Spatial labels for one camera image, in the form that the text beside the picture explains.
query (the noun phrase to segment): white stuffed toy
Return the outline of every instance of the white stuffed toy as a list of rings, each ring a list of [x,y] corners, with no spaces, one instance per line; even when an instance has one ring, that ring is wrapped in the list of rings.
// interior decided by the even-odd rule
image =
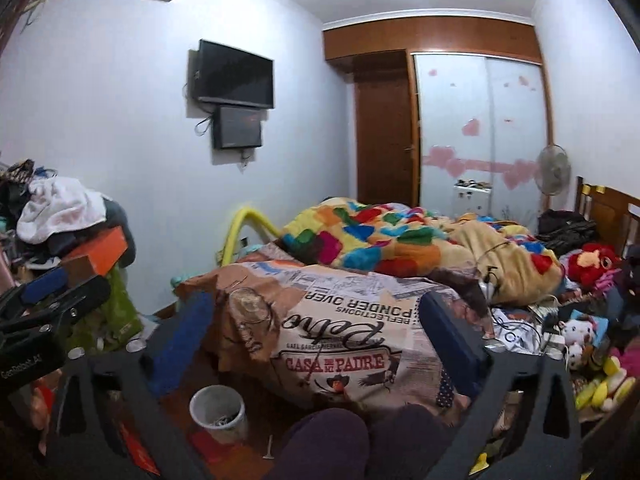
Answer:
[[[596,332],[591,321],[570,319],[566,323],[560,322],[560,335],[564,337],[564,344],[567,347],[577,343],[582,348],[585,345],[593,344]]]
[[[582,365],[582,347],[574,343],[566,350],[566,362],[569,370],[577,370]]]

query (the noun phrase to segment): tv screen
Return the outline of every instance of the tv screen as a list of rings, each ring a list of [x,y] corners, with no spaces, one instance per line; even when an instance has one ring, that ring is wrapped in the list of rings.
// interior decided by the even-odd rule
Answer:
[[[273,61],[200,40],[193,90],[204,103],[273,108]]]

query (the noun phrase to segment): white sliding door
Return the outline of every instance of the white sliding door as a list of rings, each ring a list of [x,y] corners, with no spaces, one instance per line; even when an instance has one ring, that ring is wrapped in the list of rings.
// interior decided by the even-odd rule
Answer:
[[[541,195],[533,175],[546,146],[545,89],[540,67],[486,60],[494,101],[495,166],[492,215],[536,228]]]
[[[487,180],[473,161],[491,160],[490,98],[484,57],[415,56],[420,101],[420,205],[450,216],[459,178]]]
[[[420,205],[451,216],[461,178],[490,182],[490,214],[534,229],[533,180],[546,146],[540,67],[453,54],[415,55],[420,103]]]

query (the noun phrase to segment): wooden headboard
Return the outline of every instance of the wooden headboard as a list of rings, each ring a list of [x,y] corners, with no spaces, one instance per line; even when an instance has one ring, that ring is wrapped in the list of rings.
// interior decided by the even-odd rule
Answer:
[[[596,222],[600,241],[623,256],[626,247],[640,242],[640,200],[609,187],[588,184],[578,177],[574,211]]]

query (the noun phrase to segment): yellow tube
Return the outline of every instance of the yellow tube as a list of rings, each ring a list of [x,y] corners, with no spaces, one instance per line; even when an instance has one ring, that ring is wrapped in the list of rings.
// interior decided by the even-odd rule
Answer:
[[[222,251],[223,266],[231,263],[231,259],[234,257],[236,244],[238,243],[238,235],[240,234],[240,229],[247,218],[250,218],[257,224],[264,227],[276,238],[280,238],[282,236],[282,232],[276,229],[271,221],[260,211],[251,207],[241,208],[240,211],[238,211],[234,216],[234,219],[231,221],[231,227],[229,228],[229,232],[226,234],[225,248]]]

